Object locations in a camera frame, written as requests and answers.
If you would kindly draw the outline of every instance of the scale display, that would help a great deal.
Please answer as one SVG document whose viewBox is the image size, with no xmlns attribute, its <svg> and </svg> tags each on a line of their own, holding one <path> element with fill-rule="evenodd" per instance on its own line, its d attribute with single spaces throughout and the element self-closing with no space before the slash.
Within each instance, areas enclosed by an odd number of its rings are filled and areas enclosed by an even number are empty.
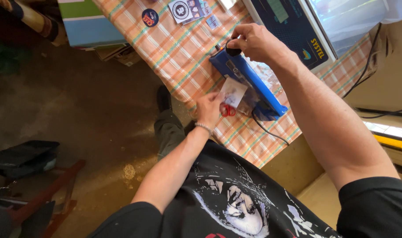
<svg viewBox="0 0 402 238">
<path fill-rule="evenodd" d="M 296 52 L 310 70 L 329 59 L 298 0 L 251 0 L 251 3 L 267 30 Z"/>
</svg>

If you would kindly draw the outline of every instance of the yellow stripe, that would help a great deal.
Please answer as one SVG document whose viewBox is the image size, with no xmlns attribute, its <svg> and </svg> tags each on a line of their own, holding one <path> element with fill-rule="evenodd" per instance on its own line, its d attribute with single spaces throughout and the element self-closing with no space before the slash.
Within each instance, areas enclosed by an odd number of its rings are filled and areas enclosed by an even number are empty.
<svg viewBox="0 0 402 238">
<path fill-rule="evenodd" d="M 384 136 L 374 135 L 374 137 L 381 144 L 386 144 L 386 145 L 390 145 L 390 146 L 394 146 L 394 147 L 397 147 L 399 149 L 402 149 L 402 141 L 387 138 L 387 137 L 384 137 Z"/>
</svg>

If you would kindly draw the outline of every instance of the leg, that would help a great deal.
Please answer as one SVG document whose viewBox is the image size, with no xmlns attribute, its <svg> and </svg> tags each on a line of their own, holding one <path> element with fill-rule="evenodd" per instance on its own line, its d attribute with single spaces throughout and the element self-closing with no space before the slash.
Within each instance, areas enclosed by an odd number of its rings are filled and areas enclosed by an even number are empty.
<svg viewBox="0 0 402 238">
<path fill-rule="evenodd" d="M 157 141 L 160 144 L 158 160 L 164 158 L 186 137 L 182 123 L 171 110 L 165 110 L 160 113 L 154 124 L 154 130 Z"/>
<path fill-rule="evenodd" d="M 161 86 L 157 91 L 157 105 L 160 115 L 154 123 L 154 130 L 160 144 L 160 160 L 185 139 L 185 132 L 179 118 L 173 113 L 171 95 L 166 86 Z"/>
</svg>

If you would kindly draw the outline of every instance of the orange plaid tablecloth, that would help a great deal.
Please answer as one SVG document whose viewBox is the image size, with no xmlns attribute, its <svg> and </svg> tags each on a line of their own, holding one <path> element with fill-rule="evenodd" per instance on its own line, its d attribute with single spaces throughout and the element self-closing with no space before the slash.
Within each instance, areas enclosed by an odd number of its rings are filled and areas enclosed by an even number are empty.
<svg viewBox="0 0 402 238">
<path fill-rule="evenodd" d="M 172 0 L 156 3 L 150 0 L 93 1 L 152 67 L 172 95 L 191 112 L 195 111 L 196 98 L 218 91 L 224 83 L 224 78 L 208 61 L 209 55 L 215 51 L 214 46 L 229 39 L 236 25 L 253 22 L 241 1 L 225 12 L 215 0 L 207 0 L 213 14 L 221 22 L 214 30 L 209 28 L 205 18 L 186 25 L 176 24 L 167 5 Z M 146 8 L 154 9 L 159 15 L 159 23 L 155 27 L 146 27 L 142 22 L 142 11 Z M 344 95 L 364 70 L 371 48 L 369 38 L 366 35 L 339 61 L 317 74 L 338 95 Z M 263 64 L 253 63 L 252 66 L 263 76 L 273 76 Z M 293 141 L 301 131 L 287 97 L 280 84 L 269 84 L 269 88 L 289 110 L 276 122 L 262 122 L 263 126 Z M 221 117 L 214 136 L 219 143 L 259 168 L 286 147 L 283 141 L 270 136 L 252 118 L 241 113 Z"/>
</svg>

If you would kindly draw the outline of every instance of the forearm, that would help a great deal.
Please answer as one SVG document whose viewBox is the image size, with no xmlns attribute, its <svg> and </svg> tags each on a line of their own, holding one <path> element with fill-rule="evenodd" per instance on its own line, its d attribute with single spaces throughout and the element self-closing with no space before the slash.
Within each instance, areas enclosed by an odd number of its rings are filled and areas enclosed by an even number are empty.
<svg viewBox="0 0 402 238">
<path fill-rule="evenodd" d="M 163 213 L 182 186 L 208 138 L 207 130 L 194 128 L 182 143 L 147 173 L 131 203 L 148 202 Z"/>
<path fill-rule="evenodd" d="M 300 61 L 270 66 L 308 144 L 338 190 L 363 177 L 398 176 L 357 114 Z"/>
</svg>

